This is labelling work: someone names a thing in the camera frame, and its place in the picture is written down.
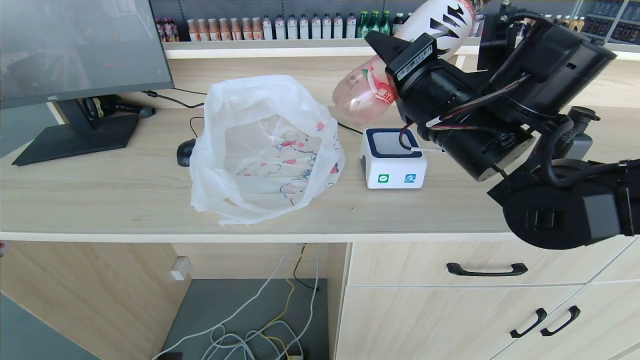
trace drawer handle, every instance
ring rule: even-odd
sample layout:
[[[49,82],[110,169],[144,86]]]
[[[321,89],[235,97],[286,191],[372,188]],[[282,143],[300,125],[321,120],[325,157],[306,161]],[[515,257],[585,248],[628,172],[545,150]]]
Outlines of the drawer handle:
[[[447,264],[449,272],[459,276],[518,276],[529,271],[523,263],[511,264],[511,268],[513,270],[510,272],[471,272],[463,269],[458,263]]]
[[[555,334],[557,334],[558,332],[560,332],[560,330],[564,329],[567,325],[569,325],[570,323],[572,323],[575,319],[578,318],[578,316],[580,316],[580,309],[578,309],[577,306],[572,306],[569,308],[569,314],[571,315],[571,317],[569,318],[569,320],[564,323],[562,326],[560,326],[559,328],[557,328],[554,331],[549,331],[549,329],[544,328],[540,331],[540,334],[542,334],[542,336],[553,336]]]
[[[538,319],[533,325],[531,325],[527,330],[525,330],[521,334],[515,329],[511,330],[511,332],[509,333],[511,337],[514,339],[517,339],[517,338],[521,338],[522,336],[525,336],[529,331],[533,330],[533,328],[540,325],[540,323],[545,321],[545,319],[547,318],[547,312],[542,307],[536,310],[536,315],[538,315]]]

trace white box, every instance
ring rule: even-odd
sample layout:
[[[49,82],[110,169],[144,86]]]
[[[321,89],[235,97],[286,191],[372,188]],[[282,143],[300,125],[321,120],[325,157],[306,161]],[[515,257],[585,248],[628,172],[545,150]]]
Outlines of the white box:
[[[370,189],[421,188],[427,172],[427,157],[410,151],[398,141],[400,129],[366,129],[362,135],[360,162]],[[404,132],[404,143],[418,147],[411,130]]]

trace robotic arm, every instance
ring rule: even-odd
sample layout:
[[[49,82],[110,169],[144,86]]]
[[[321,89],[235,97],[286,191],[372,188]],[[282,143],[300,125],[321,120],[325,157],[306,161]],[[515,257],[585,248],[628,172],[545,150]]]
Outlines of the robotic arm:
[[[512,24],[524,18],[536,22],[515,47]],[[427,34],[407,42],[374,31],[365,39],[387,64],[404,129],[416,124],[476,181],[503,176],[488,195],[519,238],[572,249],[640,234],[640,160],[580,160],[590,146],[584,131],[600,118],[579,107],[559,113],[615,59],[613,52],[511,5],[485,20],[483,71],[466,73],[438,59],[436,39]],[[534,131],[540,140],[531,155],[507,175],[504,169],[535,142]]]

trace plastic bag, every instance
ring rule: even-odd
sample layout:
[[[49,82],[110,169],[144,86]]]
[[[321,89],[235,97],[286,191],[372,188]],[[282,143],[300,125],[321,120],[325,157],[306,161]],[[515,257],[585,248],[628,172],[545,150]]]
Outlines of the plastic bag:
[[[290,76],[212,85],[191,153],[191,205],[254,224],[300,209],[344,166],[337,121]]]

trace gray floor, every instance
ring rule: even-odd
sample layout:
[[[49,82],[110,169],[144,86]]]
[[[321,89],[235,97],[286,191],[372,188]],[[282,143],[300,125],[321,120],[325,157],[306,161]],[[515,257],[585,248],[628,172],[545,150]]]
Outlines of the gray floor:
[[[244,302],[254,296],[264,279],[249,280],[194,280],[182,301],[178,315],[167,336],[164,348],[168,348],[187,335],[202,332],[211,328],[226,317],[233,314]],[[314,279],[303,279],[313,284]],[[282,317],[291,329],[299,335],[309,317],[309,305],[312,290],[294,282],[296,289],[291,297],[287,313]],[[306,359],[326,360],[329,358],[329,337],[327,324],[326,279],[319,281],[320,291],[314,301],[314,315],[300,343],[308,351]],[[248,331],[260,329],[283,310],[291,287],[283,279],[272,280],[262,294],[244,308],[234,319],[226,324],[227,333],[233,332],[244,336]],[[291,334],[283,327],[276,326],[265,332],[276,336],[285,344],[293,341]],[[182,352],[182,360],[200,360],[211,345],[210,332],[196,338],[183,341],[172,351]],[[216,331],[215,339],[220,337]],[[256,359],[276,360],[275,350],[264,339],[249,342]],[[219,350],[211,360],[224,359],[228,350]],[[237,350],[230,360],[244,360],[244,355]]]

